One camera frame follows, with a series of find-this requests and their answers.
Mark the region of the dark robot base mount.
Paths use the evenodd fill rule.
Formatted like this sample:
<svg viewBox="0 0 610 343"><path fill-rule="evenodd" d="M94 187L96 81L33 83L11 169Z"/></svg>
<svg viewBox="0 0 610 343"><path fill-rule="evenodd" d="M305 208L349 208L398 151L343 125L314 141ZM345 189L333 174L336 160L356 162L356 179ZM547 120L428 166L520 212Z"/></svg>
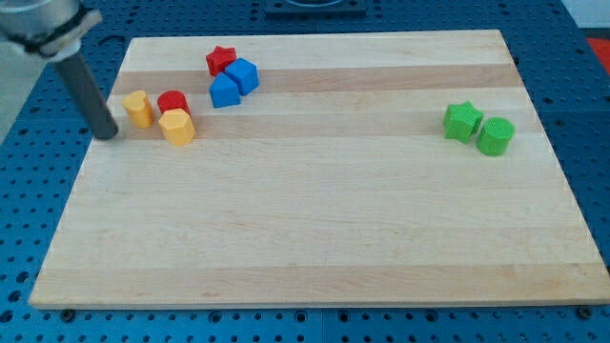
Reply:
<svg viewBox="0 0 610 343"><path fill-rule="evenodd" d="M267 17L288 15L363 15L368 0L263 0L262 6Z"/></svg>

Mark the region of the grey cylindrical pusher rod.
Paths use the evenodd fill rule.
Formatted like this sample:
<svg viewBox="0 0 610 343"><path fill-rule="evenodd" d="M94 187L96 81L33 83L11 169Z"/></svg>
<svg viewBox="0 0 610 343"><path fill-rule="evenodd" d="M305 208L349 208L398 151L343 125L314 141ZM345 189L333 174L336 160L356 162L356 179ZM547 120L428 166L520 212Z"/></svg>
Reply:
<svg viewBox="0 0 610 343"><path fill-rule="evenodd" d="M100 140L114 138L118 134L118 126L83 54L78 51L54 63L53 68L71 94L93 136Z"/></svg>

